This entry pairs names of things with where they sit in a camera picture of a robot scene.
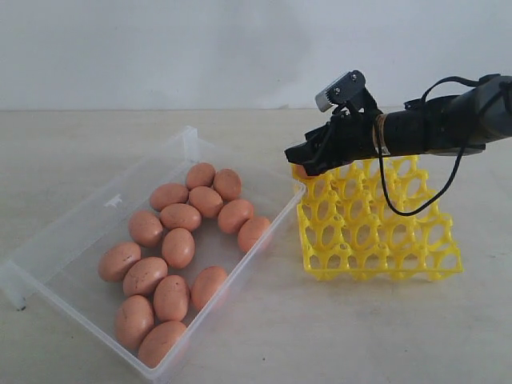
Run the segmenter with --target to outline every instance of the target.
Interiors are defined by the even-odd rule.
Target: robotic arm
[[[460,95],[426,97],[444,82],[459,82],[472,90]],[[454,179],[462,156],[485,150],[486,144],[512,137],[512,76],[488,74],[477,81],[448,77],[435,83],[420,99],[405,103],[405,110],[384,114],[366,88],[364,75],[353,70],[336,79],[315,98],[330,120],[305,134],[306,142],[285,150],[288,162],[316,176],[355,160],[378,158],[382,186],[390,208],[410,216],[441,196]],[[416,154],[457,156],[445,187],[417,210],[396,210],[387,195],[384,157]]]

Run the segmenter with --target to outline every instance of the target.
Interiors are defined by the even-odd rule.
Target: yellow plastic egg crate
[[[435,192],[418,157],[385,160],[386,187],[400,211],[420,207]],[[297,206],[304,269],[317,280],[349,274],[367,280],[387,274],[405,280],[423,274],[440,280],[463,271],[452,239],[452,217],[438,202],[404,217],[394,213],[382,192],[378,160],[353,162],[316,178],[294,178],[307,192]]]

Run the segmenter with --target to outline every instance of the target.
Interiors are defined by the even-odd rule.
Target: egg crate cell
[[[414,210],[435,195],[418,156],[384,161],[388,196],[400,211]],[[460,249],[452,239],[453,219],[438,201],[414,216],[387,205],[378,160],[353,162],[315,178],[297,205],[303,264],[317,280],[340,274],[368,280],[387,274],[405,280],[422,274],[441,280],[463,272]]]

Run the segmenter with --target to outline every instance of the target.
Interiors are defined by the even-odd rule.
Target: white background
[[[0,0],[0,109],[311,107],[352,69],[397,106],[448,75],[510,74],[511,11],[508,0]]]

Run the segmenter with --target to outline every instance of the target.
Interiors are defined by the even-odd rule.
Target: white tabletop
[[[0,261],[184,125],[288,172],[314,110],[0,113]],[[511,141],[465,158],[442,209],[465,272],[441,282],[316,282],[298,232],[238,296],[175,383],[504,383],[512,377]],[[454,158],[422,157],[430,185]],[[113,351],[42,301],[0,296],[0,383],[139,383]]]

